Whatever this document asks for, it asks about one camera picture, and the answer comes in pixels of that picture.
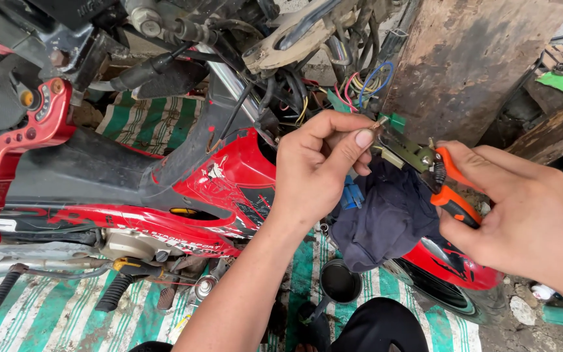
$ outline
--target orange handle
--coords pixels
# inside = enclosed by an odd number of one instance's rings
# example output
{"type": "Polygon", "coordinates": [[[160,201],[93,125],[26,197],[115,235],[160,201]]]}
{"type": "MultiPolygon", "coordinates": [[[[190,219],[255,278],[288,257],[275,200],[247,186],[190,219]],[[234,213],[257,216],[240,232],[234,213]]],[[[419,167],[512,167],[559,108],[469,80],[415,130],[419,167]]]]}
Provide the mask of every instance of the orange handle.
{"type": "Polygon", "coordinates": [[[481,216],[475,208],[445,185],[442,186],[440,193],[432,196],[431,202],[472,228],[479,228],[481,225],[481,216]]]}
{"type": "Polygon", "coordinates": [[[475,190],[480,191],[481,193],[485,193],[481,188],[474,185],[471,181],[469,181],[462,172],[460,172],[457,166],[453,163],[453,159],[451,159],[451,154],[445,147],[436,148],[436,152],[442,156],[442,160],[444,161],[444,167],[447,169],[447,176],[464,184],[466,186],[472,187],[475,190]]]}

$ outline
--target blue connector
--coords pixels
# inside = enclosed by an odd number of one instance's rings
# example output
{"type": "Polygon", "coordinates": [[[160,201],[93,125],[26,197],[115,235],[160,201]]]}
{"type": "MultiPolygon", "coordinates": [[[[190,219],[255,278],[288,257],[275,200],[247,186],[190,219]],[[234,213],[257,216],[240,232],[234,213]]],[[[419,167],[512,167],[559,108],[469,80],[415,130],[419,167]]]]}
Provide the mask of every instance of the blue connector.
{"type": "Polygon", "coordinates": [[[360,188],[354,183],[351,176],[347,175],[345,178],[345,188],[342,189],[342,197],[340,198],[342,209],[361,209],[363,201],[364,196],[360,188]]]}

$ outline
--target tire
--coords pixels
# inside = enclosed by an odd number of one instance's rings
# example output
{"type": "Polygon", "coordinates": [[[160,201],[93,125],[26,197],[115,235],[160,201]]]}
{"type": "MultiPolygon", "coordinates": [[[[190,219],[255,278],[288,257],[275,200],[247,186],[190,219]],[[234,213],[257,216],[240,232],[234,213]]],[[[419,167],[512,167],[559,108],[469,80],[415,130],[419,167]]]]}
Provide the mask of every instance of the tire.
{"type": "Polygon", "coordinates": [[[408,275],[407,279],[399,276],[397,278],[411,286],[414,291],[463,319],[480,325],[496,325],[507,316],[507,299],[501,284],[488,290],[466,289],[435,277],[407,260],[394,261],[408,275]]]}

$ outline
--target chrome exhaust pipe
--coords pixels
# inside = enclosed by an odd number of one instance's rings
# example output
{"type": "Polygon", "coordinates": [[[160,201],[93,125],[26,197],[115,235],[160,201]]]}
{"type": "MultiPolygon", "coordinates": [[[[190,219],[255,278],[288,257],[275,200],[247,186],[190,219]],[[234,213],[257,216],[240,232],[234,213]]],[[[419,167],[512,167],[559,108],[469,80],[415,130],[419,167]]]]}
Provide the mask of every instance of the chrome exhaust pipe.
{"type": "Polygon", "coordinates": [[[40,260],[40,259],[4,259],[0,261],[0,277],[4,277],[11,266],[22,262],[30,269],[36,270],[84,270],[97,269],[103,264],[111,262],[108,259],[97,259],[92,257],[71,260],[40,260]]]}

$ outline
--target pliers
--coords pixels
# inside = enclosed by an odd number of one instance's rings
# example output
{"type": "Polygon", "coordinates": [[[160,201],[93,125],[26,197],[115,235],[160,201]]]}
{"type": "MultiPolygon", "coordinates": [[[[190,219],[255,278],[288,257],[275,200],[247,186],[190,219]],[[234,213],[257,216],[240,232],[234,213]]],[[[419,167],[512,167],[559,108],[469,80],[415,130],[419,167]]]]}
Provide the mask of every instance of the pliers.
{"type": "Polygon", "coordinates": [[[449,151],[444,147],[434,149],[431,146],[419,146],[396,131],[387,122],[387,118],[380,119],[378,123],[374,126],[375,145],[382,149],[382,156],[399,168],[403,164],[402,161],[413,167],[418,172],[419,178],[432,191],[432,204],[441,207],[466,225],[479,228],[482,218],[473,206],[444,185],[446,177],[449,176],[482,192],[457,169],[449,151]]]}

